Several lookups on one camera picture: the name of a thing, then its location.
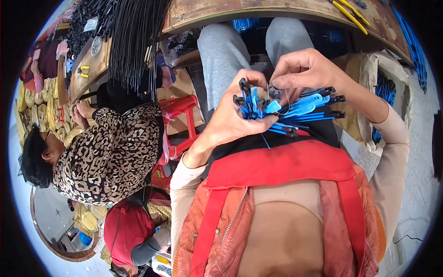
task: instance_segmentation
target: yellow pliers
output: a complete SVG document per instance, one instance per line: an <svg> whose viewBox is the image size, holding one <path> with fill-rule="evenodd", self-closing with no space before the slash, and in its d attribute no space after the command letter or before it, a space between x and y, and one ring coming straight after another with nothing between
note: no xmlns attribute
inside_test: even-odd
<svg viewBox="0 0 443 277"><path fill-rule="evenodd" d="M336 6L342 13L344 13L352 22L354 22L365 35L368 34L365 27L363 27L363 25L354 16L359 17L363 21L363 23L368 25L369 27L371 27L371 25L353 6L351 6L348 2L346 2L346 0L339 0L339 2L347 6L349 9L351 9L354 16L352 16L350 12L348 12L342 5L337 3L335 0L328 0L328 1L331 2L334 6Z"/></svg>
<svg viewBox="0 0 443 277"><path fill-rule="evenodd" d="M83 72L82 72L83 69L89 69L89 66L81 66L80 68L77 69L77 73L80 74L80 76L82 76L82 77L86 77L86 78L88 78L89 75L83 73Z"/></svg>

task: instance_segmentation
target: red chair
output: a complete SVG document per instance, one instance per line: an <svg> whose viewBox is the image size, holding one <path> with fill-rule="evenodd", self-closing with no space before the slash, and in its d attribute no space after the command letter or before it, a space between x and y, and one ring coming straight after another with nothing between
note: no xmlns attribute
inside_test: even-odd
<svg viewBox="0 0 443 277"><path fill-rule="evenodd" d="M184 142L179 145L171 145L171 141L167 140L167 145L169 149L169 156L171 160L179 160L182 156L183 152L186 151L197 139L198 135L195 133L195 124L194 124L194 115L193 108L198 104L197 97L194 95L187 95L180 98L174 98L170 100L162 100L159 101L160 109L162 112L166 112L170 119L176 118L178 115L182 113L186 113L186 122L188 126L189 138L187 138ZM163 117L163 121L166 125L169 123L169 119ZM151 184L160 187L160 188L169 188L169 184L171 182L172 174L168 177L165 176L163 165L167 162L164 161L165 156L164 153L162 157L158 161L158 163L154 166L151 174ZM154 173L159 170L160 177L154 176Z"/></svg>

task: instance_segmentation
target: metal bowl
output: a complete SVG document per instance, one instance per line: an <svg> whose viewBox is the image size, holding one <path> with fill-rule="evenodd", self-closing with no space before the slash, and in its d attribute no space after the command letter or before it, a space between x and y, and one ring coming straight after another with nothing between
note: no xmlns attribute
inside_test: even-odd
<svg viewBox="0 0 443 277"><path fill-rule="evenodd" d="M102 40L100 36L96 36L91 45L91 56L95 57L101 49Z"/></svg>

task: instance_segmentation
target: gray pants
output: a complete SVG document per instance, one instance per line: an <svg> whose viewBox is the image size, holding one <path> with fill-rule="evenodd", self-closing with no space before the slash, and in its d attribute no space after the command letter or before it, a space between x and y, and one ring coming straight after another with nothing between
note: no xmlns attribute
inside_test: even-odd
<svg viewBox="0 0 443 277"><path fill-rule="evenodd" d="M204 27L197 45L202 59L208 110L211 110L218 106L237 72L242 68L251 69L251 57L237 31L223 23ZM266 33L266 52L274 67L282 55L313 47L299 19L275 18Z"/></svg>

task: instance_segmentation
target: beige long sleeve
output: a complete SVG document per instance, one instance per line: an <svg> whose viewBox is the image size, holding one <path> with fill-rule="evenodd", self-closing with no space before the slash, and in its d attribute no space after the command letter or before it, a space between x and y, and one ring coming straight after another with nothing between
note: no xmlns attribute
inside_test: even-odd
<svg viewBox="0 0 443 277"><path fill-rule="evenodd" d="M206 165L195 169L187 168L181 159L172 175L170 184L172 260L179 245L183 222L194 200L195 191L205 168Z"/></svg>
<svg viewBox="0 0 443 277"><path fill-rule="evenodd" d="M373 125L380 132L386 145L369 185L373 192L375 207L385 228L386 245L389 245L400 215L409 155L409 131L391 106L388 118L382 123L373 123Z"/></svg>

